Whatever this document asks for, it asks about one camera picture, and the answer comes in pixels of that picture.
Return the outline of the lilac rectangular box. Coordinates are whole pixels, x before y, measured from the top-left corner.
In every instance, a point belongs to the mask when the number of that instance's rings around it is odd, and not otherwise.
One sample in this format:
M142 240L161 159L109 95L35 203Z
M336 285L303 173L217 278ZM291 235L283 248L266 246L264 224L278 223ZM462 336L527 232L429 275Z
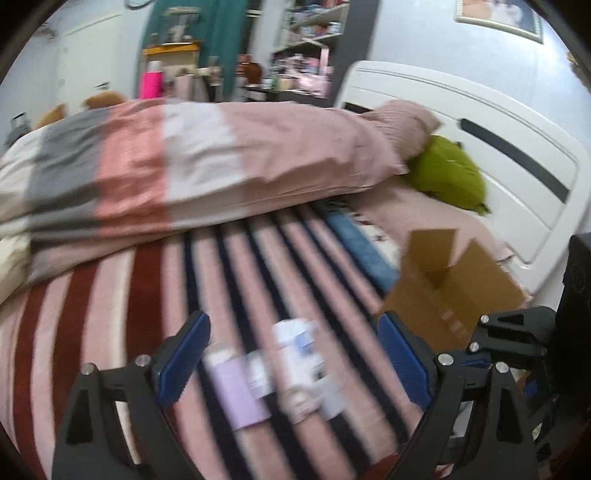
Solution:
M205 349L204 365L232 431L270 419L270 411L250 387L245 357L229 347L214 344Z

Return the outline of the small clear white bottle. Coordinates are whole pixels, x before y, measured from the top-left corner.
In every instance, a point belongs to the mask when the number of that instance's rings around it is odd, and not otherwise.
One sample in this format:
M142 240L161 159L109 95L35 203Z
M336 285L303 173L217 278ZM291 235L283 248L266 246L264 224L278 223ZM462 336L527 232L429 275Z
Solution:
M259 399L274 392L273 376L267 366L266 357L259 350L246 354L247 381L252 394Z

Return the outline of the brown cardboard box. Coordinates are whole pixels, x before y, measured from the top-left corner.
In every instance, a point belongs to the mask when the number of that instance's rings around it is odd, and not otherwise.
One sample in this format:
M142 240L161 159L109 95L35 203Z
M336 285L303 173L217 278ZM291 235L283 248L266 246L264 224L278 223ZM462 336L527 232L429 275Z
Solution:
M484 314L528 303L522 288L472 239L452 258L457 232L414 230L401 258L400 277L381 311L392 311L435 352L464 349Z

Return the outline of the white bed headboard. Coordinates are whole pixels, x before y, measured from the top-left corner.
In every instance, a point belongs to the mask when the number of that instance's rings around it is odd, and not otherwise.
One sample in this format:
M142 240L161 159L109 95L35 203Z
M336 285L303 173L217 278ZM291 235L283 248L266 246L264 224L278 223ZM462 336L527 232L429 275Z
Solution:
M585 147L536 111L481 84L436 70L360 61L335 104L361 113L392 99L419 103L441 121L486 181L489 221L512 252L507 267L532 295L560 263L590 202Z

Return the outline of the striped plush blanket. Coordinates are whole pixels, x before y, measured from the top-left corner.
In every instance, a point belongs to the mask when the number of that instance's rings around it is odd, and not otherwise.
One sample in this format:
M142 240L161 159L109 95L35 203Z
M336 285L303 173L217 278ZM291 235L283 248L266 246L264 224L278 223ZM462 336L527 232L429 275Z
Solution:
M95 254L1 308L1 426L37 479L108 428L143 478L358 479L426 404L379 342L400 247L317 201Z

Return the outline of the green plush toy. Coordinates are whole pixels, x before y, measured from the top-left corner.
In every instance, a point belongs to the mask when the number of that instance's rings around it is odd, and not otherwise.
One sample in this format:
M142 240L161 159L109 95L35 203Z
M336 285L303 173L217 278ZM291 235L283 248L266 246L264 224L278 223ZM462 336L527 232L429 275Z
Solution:
M432 135L424 152L409 162L406 181L416 190L446 204L490 213L486 205L486 182L460 143Z

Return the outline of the pink striped upper pillow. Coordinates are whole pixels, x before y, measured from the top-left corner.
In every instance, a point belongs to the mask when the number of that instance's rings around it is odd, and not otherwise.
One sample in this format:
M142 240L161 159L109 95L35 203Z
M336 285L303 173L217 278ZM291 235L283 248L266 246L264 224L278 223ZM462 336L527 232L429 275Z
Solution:
M389 141L407 163L420 155L442 122L429 109L416 102L394 99L362 114Z

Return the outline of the black suitcase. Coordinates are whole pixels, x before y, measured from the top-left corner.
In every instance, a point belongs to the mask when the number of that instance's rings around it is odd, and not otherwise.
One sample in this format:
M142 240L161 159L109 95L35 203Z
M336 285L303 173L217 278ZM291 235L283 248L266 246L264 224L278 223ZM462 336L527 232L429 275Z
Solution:
M5 148L9 149L21 137L31 131L30 121L27 114L22 112L11 119L11 129L5 140Z

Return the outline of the brown teddy bear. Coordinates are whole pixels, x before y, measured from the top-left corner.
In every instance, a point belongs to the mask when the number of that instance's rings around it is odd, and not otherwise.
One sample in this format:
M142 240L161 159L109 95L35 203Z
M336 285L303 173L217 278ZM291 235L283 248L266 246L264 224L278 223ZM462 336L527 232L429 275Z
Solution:
M85 99L81 106L88 109L99 109L115 106L124 103L128 98L116 91L107 90L101 93L95 94ZM35 125L34 129L40 129L57 121L64 119L67 116L66 105L61 103L54 107L52 110L47 112Z

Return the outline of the yellow white shelf unit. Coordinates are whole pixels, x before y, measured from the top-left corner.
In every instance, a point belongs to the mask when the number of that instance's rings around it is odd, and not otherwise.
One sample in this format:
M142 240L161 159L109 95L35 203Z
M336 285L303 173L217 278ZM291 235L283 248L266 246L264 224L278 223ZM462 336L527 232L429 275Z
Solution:
M176 76L197 73L200 50L200 42L197 40L168 42L143 48L139 61L138 97L140 79L149 61L157 60L162 64L164 71L163 94L165 84Z

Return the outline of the white door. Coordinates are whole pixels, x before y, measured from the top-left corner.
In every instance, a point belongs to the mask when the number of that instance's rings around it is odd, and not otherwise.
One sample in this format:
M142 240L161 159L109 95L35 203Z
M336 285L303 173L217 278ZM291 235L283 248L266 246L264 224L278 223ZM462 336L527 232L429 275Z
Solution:
M62 38L57 101L70 112L85 109L87 98L110 89L120 20L120 14L96 18Z

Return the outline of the dark bookshelf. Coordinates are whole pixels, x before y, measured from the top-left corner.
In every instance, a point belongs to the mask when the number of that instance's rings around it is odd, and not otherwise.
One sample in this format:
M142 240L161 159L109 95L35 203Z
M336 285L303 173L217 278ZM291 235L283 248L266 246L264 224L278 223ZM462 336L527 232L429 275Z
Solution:
M365 60L369 54L380 5L379 0L353 0L349 2L346 25L341 34L327 35L325 39L305 40L301 53L329 54L332 75L329 77L327 93L315 96L284 91L271 95L271 98L280 102L292 101L320 107L334 106L349 67Z

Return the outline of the teal curtain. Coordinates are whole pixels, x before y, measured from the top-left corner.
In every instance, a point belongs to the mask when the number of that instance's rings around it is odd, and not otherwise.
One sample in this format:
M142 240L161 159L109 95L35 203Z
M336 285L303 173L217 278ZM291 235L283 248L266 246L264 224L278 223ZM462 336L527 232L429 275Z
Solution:
M197 65L206 67L211 57L216 57L223 78L222 98L231 99L235 93L235 70L242 53L248 1L156 1L143 30L141 49L159 45L168 39L172 26L165 12L172 7L197 8L197 18L192 20L186 33L200 42Z

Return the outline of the framed wall picture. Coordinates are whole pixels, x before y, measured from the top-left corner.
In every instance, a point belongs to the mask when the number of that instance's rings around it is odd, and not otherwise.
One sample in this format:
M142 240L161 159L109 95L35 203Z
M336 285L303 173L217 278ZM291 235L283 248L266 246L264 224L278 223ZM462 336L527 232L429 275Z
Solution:
M540 17L526 1L459 0L455 19L543 43Z

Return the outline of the round wall clock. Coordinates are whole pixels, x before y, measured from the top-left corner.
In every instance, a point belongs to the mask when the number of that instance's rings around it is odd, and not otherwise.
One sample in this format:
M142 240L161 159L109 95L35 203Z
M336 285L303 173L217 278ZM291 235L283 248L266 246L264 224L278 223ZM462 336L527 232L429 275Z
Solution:
M139 10L150 5L153 0L124 0L124 6L129 10Z

